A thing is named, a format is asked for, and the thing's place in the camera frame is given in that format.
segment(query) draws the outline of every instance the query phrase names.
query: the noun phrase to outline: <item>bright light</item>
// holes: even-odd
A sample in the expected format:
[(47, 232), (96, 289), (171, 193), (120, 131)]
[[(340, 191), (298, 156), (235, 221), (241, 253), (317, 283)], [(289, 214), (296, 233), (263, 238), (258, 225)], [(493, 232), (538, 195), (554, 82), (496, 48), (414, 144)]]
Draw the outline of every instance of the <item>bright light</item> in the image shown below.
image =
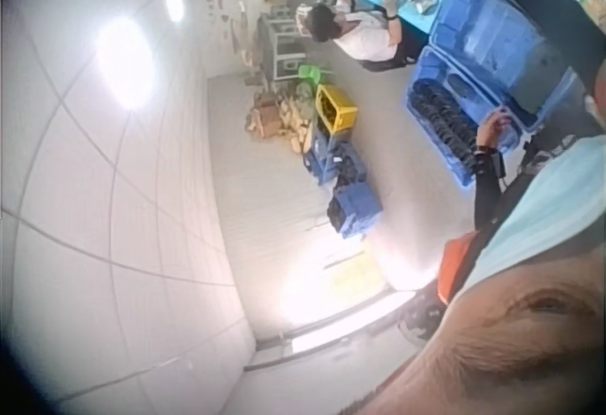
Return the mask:
[(181, 22), (185, 15), (183, 0), (167, 0), (169, 17), (172, 22)]
[(376, 303), (364, 308), (351, 316), (338, 320), (328, 327), (311, 333), (302, 334), (293, 339), (293, 353), (308, 351), (315, 347), (327, 344), (335, 339), (361, 330), (366, 325), (393, 313), (406, 301), (414, 296), (414, 292), (396, 292), (380, 299)]
[(140, 107), (153, 85), (152, 52), (139, 27), (117, 18), (99, 34), (101, 72), (118, 101), (129, 110)]

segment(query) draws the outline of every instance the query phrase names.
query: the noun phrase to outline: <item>white glove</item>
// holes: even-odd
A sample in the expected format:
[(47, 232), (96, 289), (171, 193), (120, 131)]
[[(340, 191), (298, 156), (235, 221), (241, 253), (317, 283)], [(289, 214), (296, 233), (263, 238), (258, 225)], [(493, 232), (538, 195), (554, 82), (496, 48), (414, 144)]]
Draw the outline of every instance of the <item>white glove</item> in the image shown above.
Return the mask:
[(383, 0), (383, 7), (387, 17), (394, 17), (398, 14), (398, 3), (396, 0)]

